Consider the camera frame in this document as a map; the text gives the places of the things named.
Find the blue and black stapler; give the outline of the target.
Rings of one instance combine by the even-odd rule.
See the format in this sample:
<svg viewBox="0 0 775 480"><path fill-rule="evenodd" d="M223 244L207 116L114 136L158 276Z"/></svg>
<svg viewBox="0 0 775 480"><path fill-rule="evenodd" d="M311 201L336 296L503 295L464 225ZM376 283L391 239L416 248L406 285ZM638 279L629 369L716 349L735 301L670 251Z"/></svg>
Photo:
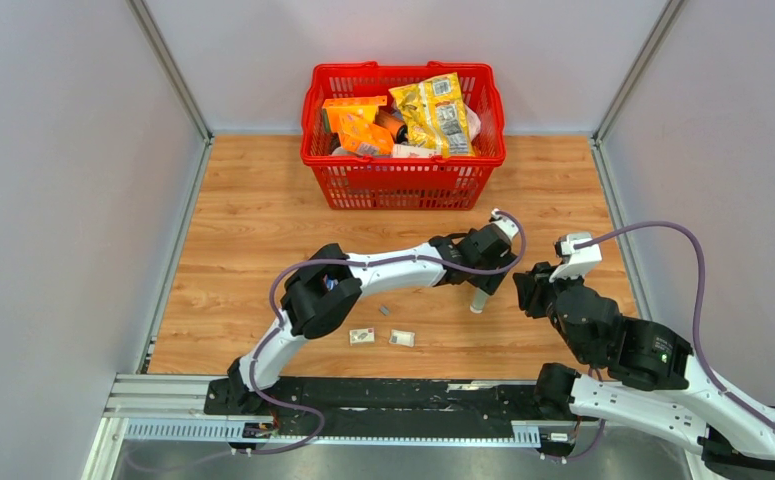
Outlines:
<svg viewBox="0 0 775 480"><path fill-rule="evenodd" d="M327 291L331 291L339 284L339 281L337 279L325 276L323 278L323 284Z"/></svg>

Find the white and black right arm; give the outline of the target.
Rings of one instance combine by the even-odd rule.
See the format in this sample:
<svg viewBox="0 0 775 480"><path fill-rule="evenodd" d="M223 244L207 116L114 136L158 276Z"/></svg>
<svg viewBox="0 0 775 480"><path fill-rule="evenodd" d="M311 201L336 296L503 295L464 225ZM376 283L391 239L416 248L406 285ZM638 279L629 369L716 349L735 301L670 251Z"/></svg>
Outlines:
<svg viewBox="0 0 775 480"><path fill-rule="evenodd" d="M541 415L609 420L676 444L726 479L775 479L775 407L748 399L749 413L719 391L684 337L553 271L541 262L514 274L520 309L549 319L576 360L609 379L544 364L533 392Z"/></svg>

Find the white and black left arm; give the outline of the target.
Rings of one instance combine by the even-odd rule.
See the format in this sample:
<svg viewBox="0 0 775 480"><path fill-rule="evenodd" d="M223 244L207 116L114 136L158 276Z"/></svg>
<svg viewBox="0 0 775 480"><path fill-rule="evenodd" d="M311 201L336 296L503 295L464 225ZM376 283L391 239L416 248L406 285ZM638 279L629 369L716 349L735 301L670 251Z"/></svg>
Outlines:
<svg viewBox="0 0 775 480"><path fill-rule="evenodd" d="M308 342L337 330L359 300L404 288L464 283L491 296L519 263L526 246L523 229L505 217L480 229L435 236L415 247L385 253L353 254L336 243L324 245L273 281L269 292L273 322L223 378L209 384L205 413L262 411L269 388L286 365Z"/></svg>

